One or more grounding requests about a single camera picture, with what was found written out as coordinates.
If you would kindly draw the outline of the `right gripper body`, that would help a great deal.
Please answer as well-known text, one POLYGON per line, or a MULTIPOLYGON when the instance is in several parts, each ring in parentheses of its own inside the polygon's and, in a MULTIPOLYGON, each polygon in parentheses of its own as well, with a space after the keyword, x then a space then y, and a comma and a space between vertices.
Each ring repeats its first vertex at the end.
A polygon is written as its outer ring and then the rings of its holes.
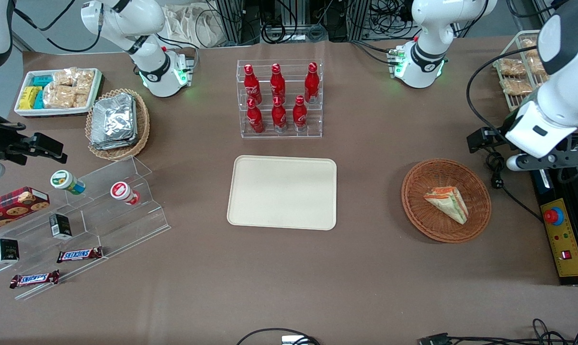
POLYGON ((13 123, 0 116, 0 160, 8 160, 19 165, 26 165, 30 149, 23 140, 28 139, 20 131, 26 129, 22 123, 13 123))

